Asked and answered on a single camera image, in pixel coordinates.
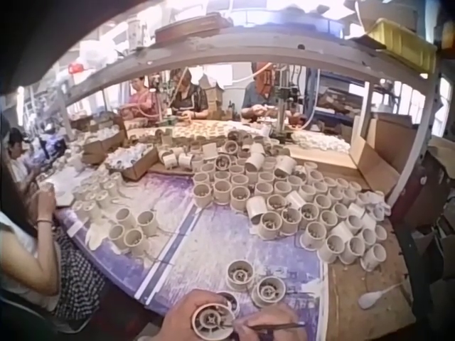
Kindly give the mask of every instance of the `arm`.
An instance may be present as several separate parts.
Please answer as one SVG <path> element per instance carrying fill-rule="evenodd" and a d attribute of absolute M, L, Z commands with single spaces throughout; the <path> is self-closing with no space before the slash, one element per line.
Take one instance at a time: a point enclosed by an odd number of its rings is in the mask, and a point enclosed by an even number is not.
<path fill-rule="evenodd" d="M 38 258 L 23 248 L 13 232 L 2 229 L 0 235 L 1 270 L 27 288 L 47 296 L 56 295 L 58 267 L 50 223 L 38 225 Z"/>

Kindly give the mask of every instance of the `shelf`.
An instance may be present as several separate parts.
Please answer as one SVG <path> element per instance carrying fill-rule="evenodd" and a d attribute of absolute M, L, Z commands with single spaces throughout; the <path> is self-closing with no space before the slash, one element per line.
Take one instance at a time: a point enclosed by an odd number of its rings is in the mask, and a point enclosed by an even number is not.
<path fill-rule="evenodd" d="M 70 88 L 65 103 L 70 105 L 111 85 L 174 67 L 264 60 L 329 70 L 373 84 L 381 78 L 399 80 L 422 93 L 426 89 L 427 80 L 418 72 L 351 40 L 276 26 L 226 28 L 210 34 L 155 44 L 128 55 Z"/>

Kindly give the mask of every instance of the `dark hair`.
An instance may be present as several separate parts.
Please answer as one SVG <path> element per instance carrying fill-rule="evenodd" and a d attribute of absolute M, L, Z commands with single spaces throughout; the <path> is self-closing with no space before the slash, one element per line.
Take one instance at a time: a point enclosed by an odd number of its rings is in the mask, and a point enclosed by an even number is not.
<path fill-rule="evenodd" d="M 26 234 L 36 238 L 38 233 L 29 221 L 23 196 L 11 176 L 3 154 L 0 159 L 0 211 Z"/>

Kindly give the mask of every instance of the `factory worker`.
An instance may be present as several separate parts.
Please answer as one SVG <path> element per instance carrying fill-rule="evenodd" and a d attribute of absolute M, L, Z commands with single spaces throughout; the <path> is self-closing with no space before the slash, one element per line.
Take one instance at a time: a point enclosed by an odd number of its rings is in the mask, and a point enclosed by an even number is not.
<path fill-rule="evenodd" d="M 155 92 L 145 86 L 145 77 L 134 78 L 131 86 L 136 93 L 129 98 L 129 103 L 120 107 L 124 120 L 146 118 L 151 123 L 159 120 L 159 101 Z"/>
<path fill-rule="evenodd" d="M 276 117 L 278 98 L 274 91 L 275 65 L 266 62 L 252 63 L 253 73 L 265 68 L 254 76 L 254 80 L 245 88 L 243 97 L 242 118 L 254 122 L 258 117 Z M 299 115 L 286 110 L 287 117 Z"/>
<path fill-rule="evenodd" d="M 187 68 L 171 71 L 171 79 L 178 87 L 171 103 L 172 114 L 179 119 L 207 119 L 208 101 L 205 90 L 191 82 Z"/>

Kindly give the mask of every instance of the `ceramic spoon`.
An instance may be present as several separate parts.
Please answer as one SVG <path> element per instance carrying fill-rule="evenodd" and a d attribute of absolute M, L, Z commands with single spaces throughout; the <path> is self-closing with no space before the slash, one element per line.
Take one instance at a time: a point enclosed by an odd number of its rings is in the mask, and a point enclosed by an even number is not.
<path fill-rule="evenodd" d="M 358 305 L 366 310 L 370 309 L 373 307 L 376 302 L 386 293 L 391 291 L 392 289 L 397 288 L 398 286 L 401 286 L 402 283 L 395 284 L 394 286 L 391 286 L 385 290 L 382 291 L 373 291 L 372 293 L 364 293 L 361 297 L 358 299 Z"/>

